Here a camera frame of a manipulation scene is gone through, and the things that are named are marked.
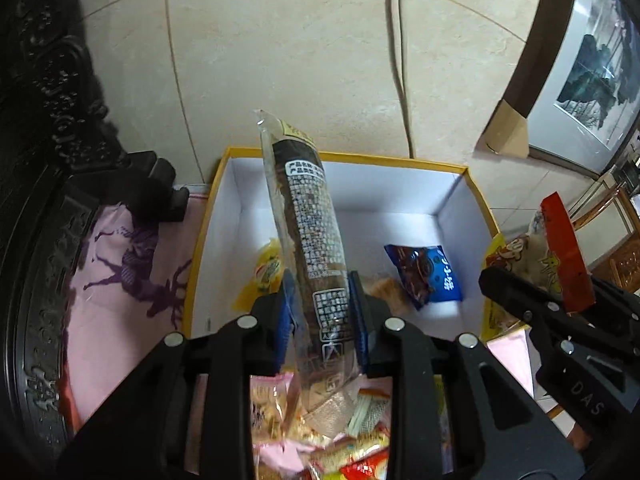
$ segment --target dark carved wood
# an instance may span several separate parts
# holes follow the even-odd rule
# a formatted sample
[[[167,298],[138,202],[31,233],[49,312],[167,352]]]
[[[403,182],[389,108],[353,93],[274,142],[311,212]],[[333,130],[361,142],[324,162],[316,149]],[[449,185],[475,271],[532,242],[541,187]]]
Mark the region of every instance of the dark carved wood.
[[[106,121],[79,1],[0,2],[0,446],[50,470],[70,438],[58,391],[68,282],[98,207],[181,221],[188,191]]]

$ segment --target snack wrapper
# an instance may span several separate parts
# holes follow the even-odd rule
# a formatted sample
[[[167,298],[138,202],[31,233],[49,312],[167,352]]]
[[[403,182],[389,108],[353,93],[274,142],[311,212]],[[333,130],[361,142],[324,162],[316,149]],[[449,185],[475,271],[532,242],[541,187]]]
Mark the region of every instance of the snack wrapper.
[[[385,414],[390,401],[391,397],[384,392],[361,389],[358,392],[356,411],[347,425],[346,433],[355,438],[362,433],[373,431]]]
[[[389,450],[385,449],[360,462],[340,468],[340,473],[346,480],[386,480],[388,461]]]
[[[294,282],[286,296],[302,402],[309,412],[331,407],[333,416],[322,412],[310,423],[332,436],[353,414],[355,395],[345,388],[357,375],[342,239],[313,141],[267,112],[257,115],[271,208]]]
[[[366,294],[386,301],[393,316],[404,318],[410,316],[414,311],[412,302],[409,300],[402,284],[395,278],[389,276],[376,278],[361,276],[360,281]]]
[[[251,376],[250,391],[252,442],[280,440],[287,410],[287,378]]]
[[[375,430],[358,437],[347,438],[335,446],[315,451],[306,457],[307,469],[314,480],[322,479],[328,473],[340,471],[340,468],[359,462],[389,446],[386,430]]]
[[[385,245],[385,251],[398,268],[402,286],[417,310],[429,302],[462,300],[460,285],[442,246]]]
[[[272,238],[268,244],[260,249],[255,263],[254,275],[238,294],[233,304],[234,310],[250,312],[255,300],[260,296],[278,291],[284,272],[281,252],[280,242],[276,238]]]
[[[504,267],[531,282],[562,303],[567,312],[581,312],[595,303],[574,228],[556,192],[541,202],[528,231],[495,248],[486,257],[486,265]],[[517,319],[494,307],[485,311],[481,339],[498,337],[518,324]]]
[[[296,413],[287,429],[286,437],[305,446],[320,448],[330,446],[334,440],[314,430],[306,421],[305,415],[306,411],[302,407],[302,400],[298,400]]]
[[[442,473],[453,471],[453,437],[449,420],[449,409],[445,394],[444,382],[441,375],[433,377],[436,386],[436,402],[440,418],[440,450],[442,452]]]

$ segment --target purple pattern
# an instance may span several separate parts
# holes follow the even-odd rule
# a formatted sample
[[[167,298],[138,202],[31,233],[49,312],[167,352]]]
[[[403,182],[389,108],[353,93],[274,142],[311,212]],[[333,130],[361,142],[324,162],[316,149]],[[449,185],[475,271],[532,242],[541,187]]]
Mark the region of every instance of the purple pattern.
[[[135,300],[141,303],[151,302],[151,306],[146,311],[147,317],[156,316],[170,308],[172,311],[171,323],[177,329],[178,322],[182,320],[182,310],[184,309],[184,295],[179,298],[178,291],[186,291],[187,288],[186,282],[179,282],[178,278],[191,265],[191,259],[176,269],[172,281],[166,280],[164,285],[156,285],[151,282],[154,254],[158,246],[159,224],[158,222],[140,222],[135,218],[132,220],[133,229],[131,231],[126,227],[119,227],[110,233],[100,232],[95,236],[94,241],[97,242],[103,236],[121,235],[130,240],[130,248],[122,255],[121,265],[112,264],[96,253],[95,259],[92,261],[102,262],[111,269],[113,274],[98,282],[87,283],[84,290],[97,285],[120,283],[122,290]]]

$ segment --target red snack package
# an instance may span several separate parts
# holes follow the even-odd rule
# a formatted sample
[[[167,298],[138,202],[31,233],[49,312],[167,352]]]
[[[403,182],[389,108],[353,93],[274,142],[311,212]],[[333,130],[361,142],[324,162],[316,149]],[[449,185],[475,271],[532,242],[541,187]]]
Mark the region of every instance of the red snack package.
[[[340,468],[340,473],[346,480],[383,480],[386,478],[386,463],[389,460],[389,450],[385,449],[369,458]]]
[[[486,264],[504,267],[545,290],[562,301],[567,312],[581,312],[595,303],[574,227],[558,193],[541,202],[525,234],[489,254]]]
[[[557,192],[540,203],[545,218],[546,242],[559,260],[558,280],[567,312],[581,312],[596,302],[593,285],[575,238],[574,226]]]

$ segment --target yellow snack package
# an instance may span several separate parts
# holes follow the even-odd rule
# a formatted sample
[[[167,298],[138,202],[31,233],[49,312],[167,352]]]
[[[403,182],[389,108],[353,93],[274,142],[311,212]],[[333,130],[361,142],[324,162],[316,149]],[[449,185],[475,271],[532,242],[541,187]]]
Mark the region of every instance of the yellow snack package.
[[[272,238],[268,244],[260,249],[255,263],[254,275],[244,286],[233,304],[238,312],[249,312],[255,300],[277,292],[282,281],[284,266],[282,265],[282,251],[277,238]]]
[[[499,249],[506,247],[507,244],[504,241],[502,233],[495,235],[494,239],[489,244],[489,247],[482,259],[482,270],[486,268],[486,259],[491,254],[496,253]],[[484,311],[482,313],[482,329],[480,332],[480,341],[486,343],[495,339],[501,335],[504,335],[509,330],[522,326],[523,323],[509,314],[499,304],[494,303],[488,298],[484,298]]]

